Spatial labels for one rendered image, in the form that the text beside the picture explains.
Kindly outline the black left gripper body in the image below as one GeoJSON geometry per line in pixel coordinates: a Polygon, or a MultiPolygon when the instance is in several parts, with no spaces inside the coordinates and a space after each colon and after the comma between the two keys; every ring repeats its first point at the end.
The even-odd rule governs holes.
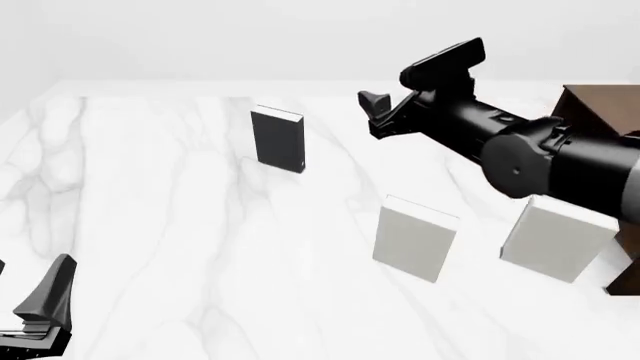
{"type": "Polygon", "coordinates": [[[19,330],[0,330],[0,360],[63,356],[72,337],[72,320],[24,320],[19,330]]]}

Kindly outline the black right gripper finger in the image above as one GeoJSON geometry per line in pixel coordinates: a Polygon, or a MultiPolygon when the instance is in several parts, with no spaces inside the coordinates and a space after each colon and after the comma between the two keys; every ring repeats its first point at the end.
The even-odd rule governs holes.
{"type": "Polygon", "coordinates": [[[357,93],[357,98],[358,104],[370,121],[382,121],[392,110],[389,94],[379,95],[362,90],[357,93]]]}

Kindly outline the black book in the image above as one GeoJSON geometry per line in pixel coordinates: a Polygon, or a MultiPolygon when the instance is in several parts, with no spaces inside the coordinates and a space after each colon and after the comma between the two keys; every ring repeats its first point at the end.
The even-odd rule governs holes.
{"type": "Polygon", "coordinates": [[[257,160],[272,167],[303,173],[305,161],[304,116],[256,105],[250,112],[257,160]]]}

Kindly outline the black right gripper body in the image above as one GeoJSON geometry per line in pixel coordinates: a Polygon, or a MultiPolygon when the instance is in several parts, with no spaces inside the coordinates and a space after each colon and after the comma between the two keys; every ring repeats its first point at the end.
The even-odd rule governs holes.
{"type": "Polygon", "coordinates": [[[392,107],[386,119],[368,120],[370,134],[378,140],[386,137],[413,134],[422,131],[426,119],[434,114],[435,91],[413,91],[396,107],[392,107]]]}

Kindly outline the large white book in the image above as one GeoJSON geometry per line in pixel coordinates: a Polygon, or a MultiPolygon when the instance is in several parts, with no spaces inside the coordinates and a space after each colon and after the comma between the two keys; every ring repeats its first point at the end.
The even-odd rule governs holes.
{"type": "Polygon", "coordinates": [[[571,284],[618,232],[616,218],[534,195],[501,247],[500,259],[571,284]]]}

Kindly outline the small white book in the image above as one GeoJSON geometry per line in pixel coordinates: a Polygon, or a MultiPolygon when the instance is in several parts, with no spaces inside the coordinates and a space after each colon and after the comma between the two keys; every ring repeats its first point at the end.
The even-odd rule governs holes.
{"type": "Polygon", "coordinates": [[[380,208],[372,257],[434,283],[459,224],[454,215],[389,195],[380,208]]]}

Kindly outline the red-brown wooden shelf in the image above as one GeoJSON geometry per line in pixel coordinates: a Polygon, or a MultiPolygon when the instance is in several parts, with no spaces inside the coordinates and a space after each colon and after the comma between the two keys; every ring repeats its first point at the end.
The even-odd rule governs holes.
{"type": "MultiPolygon", "coordinates": [[[[623,137],[640,149],[640,85],[566,85],[552,112],[579,131],[623,137]]],[[[631,263],[606,288],[611,296],[640,296],[640,224],[618,222],[616,241],[631,263]]]]}

